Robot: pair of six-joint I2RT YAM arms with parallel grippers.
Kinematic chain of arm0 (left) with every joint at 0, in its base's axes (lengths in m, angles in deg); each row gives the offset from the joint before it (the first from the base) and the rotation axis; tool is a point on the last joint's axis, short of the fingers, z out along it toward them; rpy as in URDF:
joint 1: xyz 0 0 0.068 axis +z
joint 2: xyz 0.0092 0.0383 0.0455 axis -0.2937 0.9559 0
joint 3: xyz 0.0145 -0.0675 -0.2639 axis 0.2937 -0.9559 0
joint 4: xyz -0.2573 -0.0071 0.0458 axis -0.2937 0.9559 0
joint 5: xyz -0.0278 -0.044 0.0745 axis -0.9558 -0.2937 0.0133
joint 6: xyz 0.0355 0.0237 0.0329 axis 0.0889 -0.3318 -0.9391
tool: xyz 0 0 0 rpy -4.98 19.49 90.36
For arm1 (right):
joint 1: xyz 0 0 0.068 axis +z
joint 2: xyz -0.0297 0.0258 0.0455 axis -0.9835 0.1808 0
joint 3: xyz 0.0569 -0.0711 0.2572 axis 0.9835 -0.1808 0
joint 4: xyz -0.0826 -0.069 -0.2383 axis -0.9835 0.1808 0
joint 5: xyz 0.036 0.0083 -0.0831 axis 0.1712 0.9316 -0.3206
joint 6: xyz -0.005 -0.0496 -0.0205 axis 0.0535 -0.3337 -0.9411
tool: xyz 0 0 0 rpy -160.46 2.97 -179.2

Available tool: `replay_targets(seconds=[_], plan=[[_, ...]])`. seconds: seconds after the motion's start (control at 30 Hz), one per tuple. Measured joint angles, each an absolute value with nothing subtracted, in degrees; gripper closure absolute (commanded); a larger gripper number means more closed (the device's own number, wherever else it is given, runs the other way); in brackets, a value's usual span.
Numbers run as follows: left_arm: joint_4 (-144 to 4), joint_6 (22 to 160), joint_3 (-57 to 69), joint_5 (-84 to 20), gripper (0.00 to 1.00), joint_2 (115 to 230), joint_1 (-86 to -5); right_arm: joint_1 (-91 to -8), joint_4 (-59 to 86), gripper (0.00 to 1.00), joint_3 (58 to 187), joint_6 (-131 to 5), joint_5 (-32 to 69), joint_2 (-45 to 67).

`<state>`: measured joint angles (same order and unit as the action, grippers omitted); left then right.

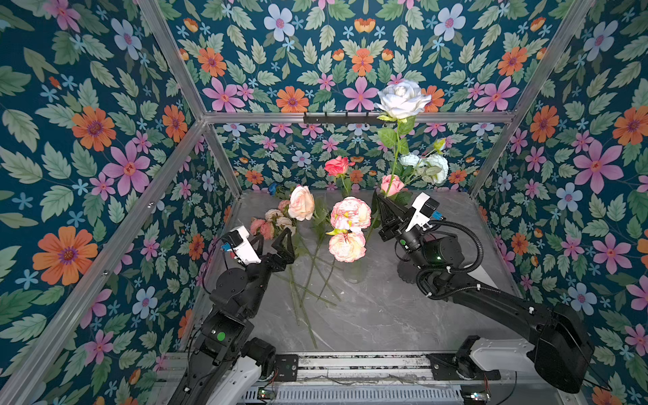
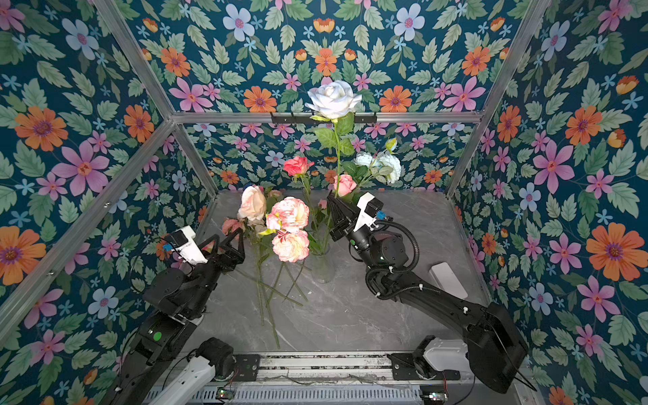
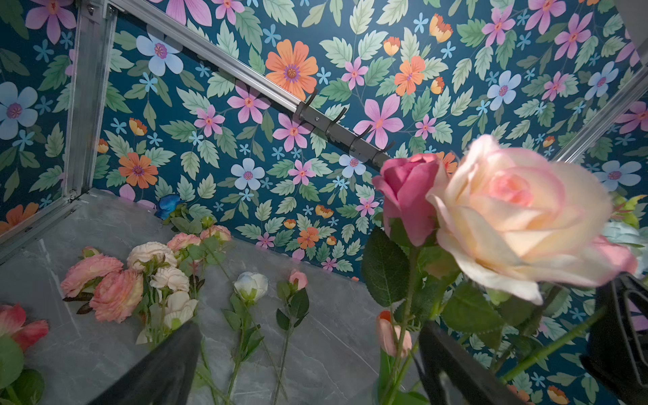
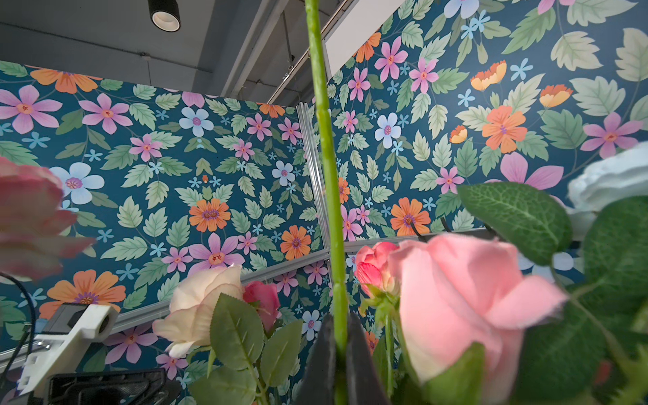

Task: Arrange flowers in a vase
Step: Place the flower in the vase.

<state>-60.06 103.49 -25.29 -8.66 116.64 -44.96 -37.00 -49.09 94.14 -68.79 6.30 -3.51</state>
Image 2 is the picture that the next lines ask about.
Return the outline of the cream pink large rose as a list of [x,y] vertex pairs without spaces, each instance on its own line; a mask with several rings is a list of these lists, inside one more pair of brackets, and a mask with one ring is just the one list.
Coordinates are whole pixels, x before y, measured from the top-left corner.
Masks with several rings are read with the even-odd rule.
[[237,219],[243,226],[248,241],[256,241],[258,233],[266,229],[267,211],[267,199],[263,189],[258,186],[247,187],[241,195]]

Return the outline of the large pink peony bunch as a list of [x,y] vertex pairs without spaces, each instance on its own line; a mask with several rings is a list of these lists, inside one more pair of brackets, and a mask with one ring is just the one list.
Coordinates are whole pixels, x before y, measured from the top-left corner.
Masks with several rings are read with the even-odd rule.
[[266,215],[261,237],[273,236],[273,252],[280,261],[296,263],[310,254],[310,240],[305,228],[309,224],[310,208],[296,197],[277,202]]

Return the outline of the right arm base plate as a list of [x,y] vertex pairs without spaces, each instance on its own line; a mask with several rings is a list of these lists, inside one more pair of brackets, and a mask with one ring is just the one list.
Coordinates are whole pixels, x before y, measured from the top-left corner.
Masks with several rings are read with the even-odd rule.
[[426,359],[428,349],[435,349],[442,340],[435,335],[426,336],[413,352],[392,353],[386,357],[391,361],[391,371],[395,381],[459,381],[459,371],[435,369]]

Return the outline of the clear glass vase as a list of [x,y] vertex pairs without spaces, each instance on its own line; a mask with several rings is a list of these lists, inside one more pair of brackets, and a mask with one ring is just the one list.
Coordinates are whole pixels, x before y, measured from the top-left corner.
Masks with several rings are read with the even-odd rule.
[[331,243],[327,242],[317,249],[312,249],[310,251],[310,256],[308,256],[312,278],[317,283],[329,283],[335,276],[336,269],[332,262],[330,250]]

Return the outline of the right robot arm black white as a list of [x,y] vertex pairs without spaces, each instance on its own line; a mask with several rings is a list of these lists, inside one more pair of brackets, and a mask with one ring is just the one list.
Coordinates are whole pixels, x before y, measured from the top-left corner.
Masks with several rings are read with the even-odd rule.
[[443,371],[470,371],[496,393],[505,394],[515,380],[525,381],[521,366],[529,347],[501,305],[472,303],[452,295],[415,273],[420,245],[404,225],[385,216],[383,203],[367,193],[357,205],[327,196],[332,216],[330,236],[346,238],[366,265],[364,281],[379,300],[409,305],[441,322],[462,338],[458,354],[434,337],[413,354],[413,367],[425,379]]

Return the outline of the large white rose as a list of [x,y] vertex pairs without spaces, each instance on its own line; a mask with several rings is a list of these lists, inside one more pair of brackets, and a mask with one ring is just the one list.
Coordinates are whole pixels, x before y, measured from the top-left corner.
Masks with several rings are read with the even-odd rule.
[[316,128],[317,140],[324,149],[335,150],[337,169],[334,182],[343,174],[342,157],[351,156],[355,149],[350,135],[354,129],[353,116],[357,104],[362,101],[351,85],[344,81],[333,81],[308,91],[310,103],[305,106],[314,114],[334,118],[332,128]]

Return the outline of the light pink rose stem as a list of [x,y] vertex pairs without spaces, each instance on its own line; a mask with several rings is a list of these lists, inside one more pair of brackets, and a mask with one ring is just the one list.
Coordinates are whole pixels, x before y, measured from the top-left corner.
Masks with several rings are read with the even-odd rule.
[[339,197],[344,197],[353,192],[358,184],[351,175],[340,175],[334,182],[333,189]]

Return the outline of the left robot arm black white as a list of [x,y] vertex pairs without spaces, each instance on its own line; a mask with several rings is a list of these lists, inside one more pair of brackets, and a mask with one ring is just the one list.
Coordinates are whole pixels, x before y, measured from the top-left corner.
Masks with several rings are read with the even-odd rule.
[[143,299],[154,311],[134,334],[103,404],[143,403],[196,331],[220,276],[244,263],[243,230],[232,231],[223,241],[215,234],[197,244],[195,237],[186,226],[162,238],[163,248],[178,254],[191,271],[167,268],[144,291]]

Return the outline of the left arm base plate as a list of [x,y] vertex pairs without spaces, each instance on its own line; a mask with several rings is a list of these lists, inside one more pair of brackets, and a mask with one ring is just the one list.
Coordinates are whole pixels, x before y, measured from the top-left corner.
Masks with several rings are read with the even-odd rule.
[[261,366],[260,354],[235,354],[234,369],[229,382],[253,382],[258,378]]

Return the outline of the white flower spray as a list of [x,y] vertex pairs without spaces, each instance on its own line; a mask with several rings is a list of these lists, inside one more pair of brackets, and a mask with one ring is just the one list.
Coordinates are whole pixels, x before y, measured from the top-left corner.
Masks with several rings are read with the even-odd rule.
[[389,138],[385,148],[372,155],[361,152],[352,160],[352,177],[356,183],[363,187],[370,182],[378,182],[387,186],[394,186],[403,175],[401,161],[396,157],[395,152],[398,146],[396,138]]

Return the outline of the coral pink rose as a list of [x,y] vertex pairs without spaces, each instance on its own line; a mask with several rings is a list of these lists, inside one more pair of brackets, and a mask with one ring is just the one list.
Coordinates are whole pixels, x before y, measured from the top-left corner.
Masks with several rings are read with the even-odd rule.
[[303,156],[296,156],[286,160],[283,164],[283,170],[291,177],[293,183],[299,183],[302,186],[306,203],[310,209],[314,208],[312,203],[312,186],[310,169],[314,163]]

